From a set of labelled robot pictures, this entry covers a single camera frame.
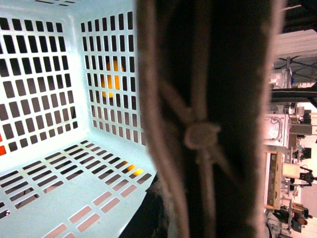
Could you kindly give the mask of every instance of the yellow object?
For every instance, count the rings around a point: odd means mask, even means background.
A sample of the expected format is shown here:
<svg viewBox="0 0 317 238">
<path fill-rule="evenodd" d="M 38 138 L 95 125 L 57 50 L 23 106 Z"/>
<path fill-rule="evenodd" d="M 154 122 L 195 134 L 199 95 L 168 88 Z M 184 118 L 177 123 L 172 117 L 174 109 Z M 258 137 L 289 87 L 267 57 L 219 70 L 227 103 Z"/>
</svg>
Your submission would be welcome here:
<svg viewBox="0 0 317 238">
<path fill-rule="evenodd" d="M 128 171 L 131 171 L 131 170 L 133 170 L 135 168 L 135 165 L 130 165 L 129 167 L 127 167 L 127 170 Z"/>
<path fill-rule="evenodd" d="M 118 61 L 116 61 L 116 60 L 113 61 L 113 67 L 114 67 L 113 71 L 117 71 L 117 72 L 119 71 Z M 110 71 L 110 62 L 107 62 L 106 69 L 108 71 Z M 106 87 L 105 77 L 104 77 L 103 74 L 101 75 L 101 87 L 102 88 Z M 112 89 L 112 78 L 111 78 L 111 75 L 107 75 L 107 87 L 108 87 L 108 89 Z M 120 89 L 119 75 L 115 75 L 114 76 L 114 88 L 116 90 Z M 103 97 L 106 97 L 106 92 L 102 92 L 102 94 L 103 94 Z M 109 97 L 113 98 L 113 93 L 109 93 Z"/>
<path fill-rule="evenodd" d="M 136 170 L 133 174 L 135 175 L 135 176 L 138 176 L 138 175 L 140 175 L 141 173 L 143 173 L 143 169 L 138 169 L 138 170 Z"/>
</svg>

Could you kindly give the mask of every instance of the white panel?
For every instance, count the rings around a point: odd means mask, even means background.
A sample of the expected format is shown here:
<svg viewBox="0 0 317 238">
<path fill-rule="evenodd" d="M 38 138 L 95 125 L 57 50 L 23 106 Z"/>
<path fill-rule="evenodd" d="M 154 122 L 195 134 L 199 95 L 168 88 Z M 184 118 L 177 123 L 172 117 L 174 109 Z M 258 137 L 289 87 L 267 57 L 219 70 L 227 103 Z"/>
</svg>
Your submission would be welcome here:
<svg viewBox="0 0 317 238">
<path fill-rule="evenodd" d="M 307 30 L 279 35 L 276 54 L 278 58 L 317 54 L 317 32 Z"/>
<path fill-rule="evenodd" d="M 265 145 L 287 147 L 290 127 L 288 115 L 266 114 L 264 127 Z"/>
</svg>

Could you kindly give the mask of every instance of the basket floor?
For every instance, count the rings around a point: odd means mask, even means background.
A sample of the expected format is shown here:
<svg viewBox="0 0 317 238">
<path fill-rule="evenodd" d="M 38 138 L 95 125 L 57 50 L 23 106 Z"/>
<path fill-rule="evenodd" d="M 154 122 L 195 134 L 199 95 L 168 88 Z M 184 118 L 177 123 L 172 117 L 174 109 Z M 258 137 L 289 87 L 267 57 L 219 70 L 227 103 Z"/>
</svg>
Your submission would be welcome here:
<svg viewBox="0 0 317 238">
<path fill-rule="evenodd" d="M 0 174 L 0 237 L 119 237 L 153 173 L 87 137 Z"/>
</svg>

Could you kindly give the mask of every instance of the light blue plastic basket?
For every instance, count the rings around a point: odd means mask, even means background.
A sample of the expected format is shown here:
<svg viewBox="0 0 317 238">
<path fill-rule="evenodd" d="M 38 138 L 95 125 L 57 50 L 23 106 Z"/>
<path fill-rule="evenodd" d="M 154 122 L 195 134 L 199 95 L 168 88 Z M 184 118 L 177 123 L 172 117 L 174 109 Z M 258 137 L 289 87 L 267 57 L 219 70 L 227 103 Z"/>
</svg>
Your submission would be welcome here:
<svg viewBox="0 0 317 238">
<path fill-rule="evenodd" d="M 142 203 L 135 8 L 0 0 L 1 238 L 118 237 Z"/>
</svg>

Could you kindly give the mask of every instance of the dark fabric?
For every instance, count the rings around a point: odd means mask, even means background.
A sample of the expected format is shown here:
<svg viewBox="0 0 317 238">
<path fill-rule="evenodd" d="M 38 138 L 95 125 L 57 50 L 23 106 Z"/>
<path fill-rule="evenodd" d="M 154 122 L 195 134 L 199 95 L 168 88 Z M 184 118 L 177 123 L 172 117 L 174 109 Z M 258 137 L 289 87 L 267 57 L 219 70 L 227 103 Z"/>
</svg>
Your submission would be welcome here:
<svg viewBox="0 0 317 238">
<path fill-rule="evenodd" d="M 291 179 L 290 179 L 290 182 L 291 182 L 291 183 L 295 183 L 295 179 L 294 179 L 294 178 L 291 178 Z M 295 189 L 294 185 L 290 185 L 290 186 L 289 186 L 289 189 L 290 189 L 291 191 L 294 191 L 294 189 Z"/>
<path fill-rule="evenodd" d="M 289 213 L 285 209 L 274 210 L 273 213 L 276 218 L 282 223 L 288 223 Z"/>
<path fill-rule="evenodd" d="M 304 215 L 305 218 L 308 218 L 308 216 L 309 216 L 309 211 L 308 211 L 307 208 L 303 211 L 303 215 Z"/>
<path fill-rule="evenodd" d="M 297 156 L 298 156 L 298 151 L 295 151 L 295 152 L 293 152 L 293 158 L 297 158 Z"/>
<path fill-rule="evenodd" d="M 147 192 L 140 208 L 132 217 L 119 238 L 166 238 L 167 230 L 163 227 L 164 206 L 162 197 Z"/>
<path fill-rule="evenodd" d="M 312 157 L 312 149 L 311 148 L 304 148 L 303 155 L 301 159 L 310 159 Z"/>
<path fill-rule="evenodd" d="M 192 9 L 193 2 L 200 1 L 179 1 L 180 4 L 172 9 L 169 8 L 171 2 L 174 1 L 138 1 L 139 14 L 150 16 L 149 20 L 138 21 L 138 45 L 142 52 L 139 61 L 141 106 L 146 118 L 147 145 L 158 171 L 164 172 L 164 165 L 167 163 L 182 165 L 175 168 L 171 166 L 173 173 L 160 173 L 173 194 L 179 193 L 179 197 L 186 195 L 187 203 L 171 196 L 172 205 L 177 208 L 175 213 L 179 228 L 185 231 L 183 233 L 187 233 L 189 227 L 190 237 L 203 237 L 204 207 L 200 187 L 205 186 L 203 181 L 206 177 L 200 174 L 198 168 L 204 164 L 196 160 L 196 151 L 190 151 L 186 147 L 183 135 L 186 134 L 188 125 L 182 123 L 177 113 L 174 113 L 177 106 L 174 107 L 175 104 L 170 103 L 166 96 L 162 96 L 164 89 L 160 85 L 164 80 L 172 85 L 179 99 L 184 101 L 179 104 L 180 109 L 183 106 L 192 107 L 193 98 L 195 99 L 197 94 L 192 94 L 191 87 L 198 82 L 198 78 L 203 77 L 201 74 L 196 75 L 197 69 L 199 71 L 201 67 L 204 68 L 193 64 L 200 55 L 193 48 L 197 40 L 193 38 L 196 13 Z M 281 16 L 277 11 L 278 7 L 273 6 L 273 3 L 279 4 L 282 1 L 210 2 L 211 47 L 209 62 L 204 62 L 209 64 L 206 84 L 208 118 L 203 120 L 221 126 L 221 132 L 215 135 L 218 144 L 215 144 L 215 149 L 211 151 L 222 151 L 225 156 L 224 163 L 228 162 L 235 171 L 234 177 L 239 178 L 236 181 L 229 179 L 232 175 L 228 175 L 220 166 L 215 164 L 212 167 L 216 233 L 217 237 L 221 238 L 257 237 L 258 231 L 262 232 L 263 227 L 259 228 L 253 224 L 261 222 L 260 213 L 257 211 L 263 209 L 263 206 L 257 201 L 262 197 L 265 177 L 261 174 L 264 173 L 261 169 L 264 161 L 261 160 L 263 151 L 260 146 L 263 122 L 258 118 L 261 118 L 268 103 L 268 85 L 265 79 L 270 62 L 265 60 L 273 55 L 267 51 L 271 49 L 268 47 L 268 40 L 273 29 L 278 29 L 275 17 Z M 270 13 L 273 9 L 278 12 L 274 17 Z M 153 25 L 157 27 L 156 32 L 152 31 Z M 167 123 L 171 123 L 173 127 L 165 126 Z M 170 138 L 177 140 L 179 153 L 175 153 L 175 146 L 171 146 Z M 175 184 L 172 181 L 175 177 L 183 180 L 179 189 L 170 186 Z M 179 219 L 187 216 L 180 207 L 188 208 L 187 225 L 186 221 Z"/>
</svg>

